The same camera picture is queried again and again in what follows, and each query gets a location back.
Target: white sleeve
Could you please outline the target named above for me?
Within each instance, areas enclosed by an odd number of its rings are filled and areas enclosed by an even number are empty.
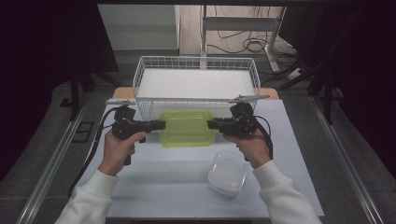
[[[105,223],[110,199],[119,178],[96,170],[91,179],[76,187],[76,196],[67,203],[55,224]]]
[[[312,204],[297,190],[293,180],[280,172],[274,161],[253,170],[253,174],[259,181],[260,197],[273,223],[321,223]]]

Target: sleeve cuff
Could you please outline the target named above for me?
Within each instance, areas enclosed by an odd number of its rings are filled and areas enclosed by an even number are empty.
[[[105,175],[96,169],[91,179],[81,186],[81,188],[92,195],[110,198],[118,182],[118,177]]]
[[[264,165],[254,169],[253,174],[259,181],[260,187],[264,190],[270,189],[288,180],[277,168],[275,161],[268,161]]]

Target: hand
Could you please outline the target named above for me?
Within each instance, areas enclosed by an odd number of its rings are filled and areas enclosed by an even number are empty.
[[[223,137],[226,140],[235,143],[239,147],[239,150],[250,161],[250,165],[253,169],[258,168],[271,160],[268,154],[267,143],[265,142],[264,135],[260,130],[256,130],[253,135],[245,138],[227,134],[224,134]]]
[[[105,155],[98,170],[105,175],[117,175],[123,168],[123,162],[134,155],[134,143],[143,139],[146,133],[135,133],[130,138],[120,140],[113,132],[105,134]]]

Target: person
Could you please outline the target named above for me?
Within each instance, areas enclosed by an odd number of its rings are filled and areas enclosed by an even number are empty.
[[[111,193],[123,168],[123,161],[135,152],[134,143],[145,133],[136,133],[121,141],[111,130],[105,135],[104,158],[87,183],[76,187],[76,195],[60,214],[56,224],[105,223],[112,204]],[[252,166],[273,223],[321,223],[312,204],[297,190],[293,180],[284,176],[269,157],[262,133],[257,130],[249,138],[223,135],[239,147]]]

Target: wire mesh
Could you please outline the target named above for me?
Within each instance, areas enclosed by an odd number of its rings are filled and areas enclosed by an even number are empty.
[[[209,107],[215,117],[223,117],[225,113],[230,113],[229,108],[231,106],[226,99],[139,97],[139,88],[143,75],[145,70],[149,68],[248,71],[254,94],[260,95],[260,80],[256,65],[251,58],[144,56],[140,58],[134,75],[134,96],[143,120],[157,119],[161,111],[165,110],[196,110]]]

